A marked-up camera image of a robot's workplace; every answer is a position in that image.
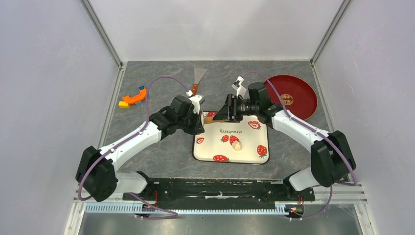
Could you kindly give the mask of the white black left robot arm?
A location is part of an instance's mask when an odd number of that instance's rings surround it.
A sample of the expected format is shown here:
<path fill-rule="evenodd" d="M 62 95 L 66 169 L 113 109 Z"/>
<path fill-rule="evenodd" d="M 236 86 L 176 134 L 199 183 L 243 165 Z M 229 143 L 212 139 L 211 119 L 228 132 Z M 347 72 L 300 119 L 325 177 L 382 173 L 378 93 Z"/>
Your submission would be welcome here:
<path fill-rule="evenodd" d="M 160 142 L 178 129 L 190 135 L 204 132 L 200 110 L 204 97 L 176 96 L 169 106 L 153 113 L 140 127 L 121 139 L 96 149 L 87 147 L 75 175 L 78 199 L 102 202 L 114 193 L 135 193 L 140 199 L 152 197 L 154 188 L 144 173 L 120 173 L 119 168 L 146 147 Z"/>

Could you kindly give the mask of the dark red round plate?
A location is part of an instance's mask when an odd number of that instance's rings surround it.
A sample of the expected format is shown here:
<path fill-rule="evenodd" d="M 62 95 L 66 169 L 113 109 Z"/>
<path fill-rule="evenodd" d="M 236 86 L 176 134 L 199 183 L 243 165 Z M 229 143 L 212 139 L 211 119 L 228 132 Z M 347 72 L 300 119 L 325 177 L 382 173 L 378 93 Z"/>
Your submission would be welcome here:
<path fill-rule="evenodd" d="M 307 120 L 314 115 L 318 107 L 318 98 L 314 89 L 304 80 L 292 75 L 276 75 L 264 82 L 273 103 L 280 103 L 274 86 L 285 107 L 295 116 Z"/>

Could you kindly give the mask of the yellow toy block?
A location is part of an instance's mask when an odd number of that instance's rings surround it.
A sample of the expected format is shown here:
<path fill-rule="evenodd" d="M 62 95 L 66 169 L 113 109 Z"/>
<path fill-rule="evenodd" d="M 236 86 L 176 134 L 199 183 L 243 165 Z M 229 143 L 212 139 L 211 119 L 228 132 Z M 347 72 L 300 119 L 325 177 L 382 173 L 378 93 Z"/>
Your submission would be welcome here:
<path fill-rule="evenodd" d="M 130 107 L 130 104 L 129 104 L 129 103 L 126 103 L 126 102 L 124 102 L 124 101 L 120 101 L 120 102 L 118 103 L 118 106 L 119 106 L 119 108 L 125 108 L 125 109 L 128 109 L 128 108 Z"/>

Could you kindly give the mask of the beige dough piece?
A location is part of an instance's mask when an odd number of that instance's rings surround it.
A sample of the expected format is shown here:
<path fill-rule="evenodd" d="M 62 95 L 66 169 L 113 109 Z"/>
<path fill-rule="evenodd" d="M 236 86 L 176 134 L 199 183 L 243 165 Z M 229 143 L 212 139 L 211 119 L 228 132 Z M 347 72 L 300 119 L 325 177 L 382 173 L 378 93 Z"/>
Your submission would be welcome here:
<path fill-rule="evenodd" d="M 238 141 L 235 141 L 235 142 L 232 143 L 232 148 L 235 151 L 240 151 L 240 150 L 242 150 L 242 144 Z"/>

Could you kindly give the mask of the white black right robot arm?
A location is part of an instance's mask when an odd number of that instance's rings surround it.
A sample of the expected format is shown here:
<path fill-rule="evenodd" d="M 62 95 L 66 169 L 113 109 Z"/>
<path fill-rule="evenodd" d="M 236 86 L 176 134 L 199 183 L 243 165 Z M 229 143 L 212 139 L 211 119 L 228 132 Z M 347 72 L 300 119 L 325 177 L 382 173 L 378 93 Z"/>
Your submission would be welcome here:
<path fill-rule="evenodd" d="M 244 116 L 256 116 L 260 123 L 280 131 L 310 152 L 310 167 L 297 171 L 283 181 L 283 195 L 297 199 L 306 188 L 330 187 L 335 183 L 356 185 L 356 163 L 344 133 L 327 132 L 310 125 L 288 111 L 283 103 L 273 103 L 262 82 L 248 86 L 249 98 L 227 95 L 224 106 L 213 117 L 214 121 L 240 122 Z M 342 181 L 351 175 L 353 181 Z"/>

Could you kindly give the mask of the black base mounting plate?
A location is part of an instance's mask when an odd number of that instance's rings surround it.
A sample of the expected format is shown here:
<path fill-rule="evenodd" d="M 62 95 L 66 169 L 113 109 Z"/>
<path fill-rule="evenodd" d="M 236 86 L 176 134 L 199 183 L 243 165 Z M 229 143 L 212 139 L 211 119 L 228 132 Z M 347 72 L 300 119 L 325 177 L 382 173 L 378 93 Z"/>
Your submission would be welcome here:
<path fill-rule="evenodd" d="M 314 191 L 290 191 L 281 180 L 151 178 L 138 196 L 162 209 L 272 209 L 275 202 L 313 202 Z"/>

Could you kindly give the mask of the orange curved toy block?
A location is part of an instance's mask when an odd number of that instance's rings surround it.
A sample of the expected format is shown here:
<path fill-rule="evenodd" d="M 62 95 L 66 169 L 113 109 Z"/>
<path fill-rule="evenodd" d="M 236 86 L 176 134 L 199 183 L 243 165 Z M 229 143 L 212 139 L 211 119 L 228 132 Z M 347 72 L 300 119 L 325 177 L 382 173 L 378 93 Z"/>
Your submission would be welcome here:
<path fill-rule="evenodd" d="M 147 89 L 139 90 L 139 93 L 135 96 L 126 95 L 123 97 L 123 101 L 129 104 L 136 104 L 145 100 L 147 96 Z"/>

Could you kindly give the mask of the white strawberry print tray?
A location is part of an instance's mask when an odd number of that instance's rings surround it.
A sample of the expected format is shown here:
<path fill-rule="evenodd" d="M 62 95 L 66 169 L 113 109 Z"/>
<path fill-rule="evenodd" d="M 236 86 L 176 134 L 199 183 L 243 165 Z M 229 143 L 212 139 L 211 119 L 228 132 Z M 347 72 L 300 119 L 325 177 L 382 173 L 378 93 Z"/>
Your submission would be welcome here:
<path fill-rule="evenodd" d="M 268 130 L 256 116 L 244 116 L 240 122 L 204 125 L 205 132 L 194 136 L 192 156 L 202 162 L 262 165 L 270 156 Z M 238 141 L 242 150 L 235 151 Z"/>

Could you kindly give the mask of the wooden dough roller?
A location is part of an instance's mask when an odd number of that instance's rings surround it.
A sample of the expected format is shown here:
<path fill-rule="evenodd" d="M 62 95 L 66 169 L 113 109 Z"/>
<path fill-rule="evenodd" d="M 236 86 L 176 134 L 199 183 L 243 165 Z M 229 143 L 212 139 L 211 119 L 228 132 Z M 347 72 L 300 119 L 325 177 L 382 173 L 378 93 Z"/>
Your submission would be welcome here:
<path fill-rule="evenodd" d="M 228 120 L 214 120 L 213 117 L 205 117 L 204 124 L 213 124 L 213 123 L 221 123 L 221 122 L 228 122 Z"/>

